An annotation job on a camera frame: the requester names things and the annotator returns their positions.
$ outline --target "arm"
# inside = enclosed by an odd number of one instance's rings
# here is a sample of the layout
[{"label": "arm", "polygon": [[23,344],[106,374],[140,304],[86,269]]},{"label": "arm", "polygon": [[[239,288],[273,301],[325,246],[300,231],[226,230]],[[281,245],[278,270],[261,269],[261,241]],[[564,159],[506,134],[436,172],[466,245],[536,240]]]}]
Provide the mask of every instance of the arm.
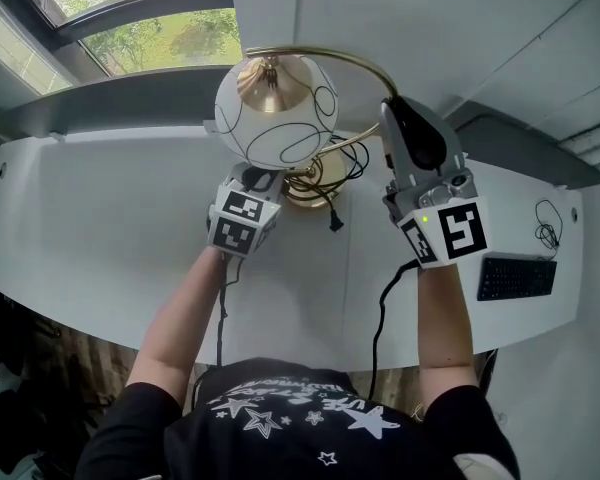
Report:
[{"label": "arm", "polygon": [[471,323],[455,265],[420,272],[418,355],[425,408],[457,386],[477,386]]},{"label": "arm", "polygon": [[151,323],[127,385],[153,384],[184,405],[193,363],[223,282],[222,253],[207,247]]}]

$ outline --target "cable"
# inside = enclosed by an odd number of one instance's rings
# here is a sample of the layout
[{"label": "cable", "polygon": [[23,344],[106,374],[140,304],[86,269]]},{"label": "cable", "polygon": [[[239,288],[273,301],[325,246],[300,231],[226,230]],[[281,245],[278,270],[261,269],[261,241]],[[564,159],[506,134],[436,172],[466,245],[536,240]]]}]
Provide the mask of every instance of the cable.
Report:
[{"label": "cable", "polygon": [[[549,204],[551,208],[553,208],[553,211],[556,212],[556,215],[560,220],[560,232],[557,235],[555,228],[551,224],[540,220],[540,216],[538,215],[538,207],[542,203]],[[538,227],[536,228],[536,238],[540,240],[542,242],[542,245],[544,245],[547,249],[549,249],[550,251],[555,251],[553,253],[553,256],[551,256],[551,258],[549,258],[548,260],[542,257],[539,257],[538,259],[551,261],[558,254],[558,249],[560,248],[560,241],[562,240],[562,229],[564,228],[564,222],[562,222],[562,217],[560,216],[560,213],[558,212],[556,207],[548,199],[541,199],[536,203],[536,220],[538,221]]]},{"label": "cable", "polygon": [[[338,135],[333,135],[330,139],[330,142],[337,143],[336,141],[343,141],[342,137]],[[365,154],[364,161],[360,161],[358,158],[358,150],[356,148],[360,148],[362,152]],[[338,190],[344,183],[349,180],[355,180],[360,178],[363,174],[367,166],[369,165],[369,150],[364,144],[355,143],[343,148],[342,153],[351,160],[352,165],[344,178],[341,178],[336,181],[332,181],[330,183],[322,183],[322,175],[324,173],[324,166],[321,158],[315,158],[313,160],[313,165],[316,171],[319,173],[318,179],[309,182],[304,176],[294,176],[291,178],[287,178],[286,182],[289,187],[293,188],[296,192],[299,193],[310,193],[313,192],[315,195],[302,197],[296,194],[288,193],[287,197],[290,199],[294,199],[296,201],[315,201],[317,199],[324,199],[325,202],[329,205],[330,214],[331,214],[331,224],[329,228],[332,231],[338,231],[340,228],[344,226],[344,223],[339,219],[338,213],[336,212],[333,202],[331,201],[331,197],[329,195],[332,192]]]},{"label": "cable", "polygon": [[484,396],[487,396],[487,390],[491,384],[491,377],[493,377],[493,369],[495,368],[495,361],[498,357],[498,349],[492,350],[482,367],[480,378],[478,379],[478,386]]},{"label": "cable", "polygon": [[192,395],[191,395],[191,410],[192,411],[196,408],[196,399],[198,398],[198,389],[200,387],[200,383],[202,382],[202,379],[204,379],[204,377],[210,371],[211,371],[211,368],[208,368],[204,372],[202,372],[202,375],[200,375],[200,377],[198,377],[196,379],[195,383],[193,384],[193,390],[192,390]]},{"label": "cable", "polygon": [[413,268],[418,268],[420,263],[418,260],[410,261],[402,265],[396,275],[393,276],[393,279],[389,282],[389,284],[382,291],[382,295],[380,295],[380,322],[378,323],[378,330],[376,331],[376,335],[373,337],[373,371],[371,373],[371,387],[369,388],[369,396],[368,399],[373,399],[373,394],[376,390],[376,377],[378,375],[378,340],[380,339],[380,335],[382,334],[382,329],[384,327],[384,316],[386,313],[386,308],[384,306],[384,301],[389,295],[389,292],[393,289],[393,287],[398,284],[402,274],[404,274],[407,270],[411,270]]},{"label": "cable", "polygon": [[224,284],[220,288],[220,320],[218,321],[218,338],[216,342],[216,365],[218,368],[222,366],[222,331],[224,330],[224,319],[227,318],[227,308],[225,307],[225,299],[227,296],[227,288],[236,284],[240,281],[240,270],[242,269],[242,263],[244,258],[240,258],[238,262],[238,270],[236,271],[236,278],[227,283],[227,274],[229,272],[229,263],[231,263],[231,257],[226,259],[224,262]]}]

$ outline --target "white desk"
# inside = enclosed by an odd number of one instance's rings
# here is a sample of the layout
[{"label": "white desk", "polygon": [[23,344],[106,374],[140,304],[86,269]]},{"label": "white desk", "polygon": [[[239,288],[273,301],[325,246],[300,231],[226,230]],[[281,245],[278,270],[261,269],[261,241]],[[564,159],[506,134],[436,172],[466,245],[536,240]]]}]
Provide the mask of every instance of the white desk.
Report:
[{"label": "white desk", "polygon": [[[379,141],[372,162],[326,212],[284,209],[276,232],[229,288],[225,362],[269,356],[315,367],[371,368],[378,299],[412,253],[381,195],[390,173]],[[25,139],[0,148],[0,291],[65,325],[140,346],[159,306],[206,241],[205,215],[233,155],[201,128],[117,130]],[[535,203],[550,198],[565,228],[553,294],[477,302],[480,259],[461,264],[476,352],[573,320],[582,269],[578,192],[469,162],[488,197],[494,250],[546,254],[535,238]],[[572,223],[571,208],[580,219]],[[552,223],[554,217],[547,213]],[[417,364],[416,283],[407,274],[387,300],[380,367]],[[198,361],[215,362],[218,308]]]}]

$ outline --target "black keyboard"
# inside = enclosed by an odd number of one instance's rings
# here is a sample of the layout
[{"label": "black keyboard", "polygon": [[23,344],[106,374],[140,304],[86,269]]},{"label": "black keyboard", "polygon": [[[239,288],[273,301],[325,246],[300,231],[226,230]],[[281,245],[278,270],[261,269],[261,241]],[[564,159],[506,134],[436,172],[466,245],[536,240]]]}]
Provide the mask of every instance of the black keyboard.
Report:
[{"label": "black keyboard", "polygon": [[550,295],[557,264],[546,260],[486,257],[482,261],[478,300]]}]

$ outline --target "person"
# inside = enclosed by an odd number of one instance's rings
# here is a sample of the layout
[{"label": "person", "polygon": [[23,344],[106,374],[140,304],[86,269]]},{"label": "person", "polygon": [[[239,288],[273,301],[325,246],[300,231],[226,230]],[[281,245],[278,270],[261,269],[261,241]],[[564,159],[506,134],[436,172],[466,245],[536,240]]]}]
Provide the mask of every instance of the person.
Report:
[{"label": "person", "polygon": [[455,266],[418,277],[422,423],[360,398],[344,373],[259,358],[210,370],[182,417],[224,261],[206,248],[160,309],[77,480],[520,478],[477,387]]}]

